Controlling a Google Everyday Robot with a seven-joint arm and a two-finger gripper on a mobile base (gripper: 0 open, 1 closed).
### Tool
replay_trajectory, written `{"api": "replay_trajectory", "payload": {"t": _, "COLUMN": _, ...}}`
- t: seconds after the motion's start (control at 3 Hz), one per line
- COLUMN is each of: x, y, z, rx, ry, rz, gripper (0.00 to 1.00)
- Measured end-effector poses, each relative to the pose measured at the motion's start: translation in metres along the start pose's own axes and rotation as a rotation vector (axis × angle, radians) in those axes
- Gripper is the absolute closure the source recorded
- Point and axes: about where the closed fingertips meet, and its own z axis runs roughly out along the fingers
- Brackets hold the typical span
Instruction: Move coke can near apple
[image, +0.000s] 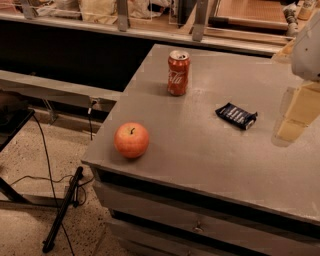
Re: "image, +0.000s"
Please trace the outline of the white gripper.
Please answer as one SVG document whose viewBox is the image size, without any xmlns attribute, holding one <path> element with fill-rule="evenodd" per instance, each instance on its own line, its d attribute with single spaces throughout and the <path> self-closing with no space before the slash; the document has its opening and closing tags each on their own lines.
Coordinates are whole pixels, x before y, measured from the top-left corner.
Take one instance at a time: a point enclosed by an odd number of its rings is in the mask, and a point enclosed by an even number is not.
<svg viewBox="0 0 320 256">
<path fill-rule="evenodd" d="M 320 115 L 320 11 L 317 11 L 296 37 L 292 72 L 304 81 L 294 89 L 276 136 L 287 142 L 297 140 Z"/>
</svg>

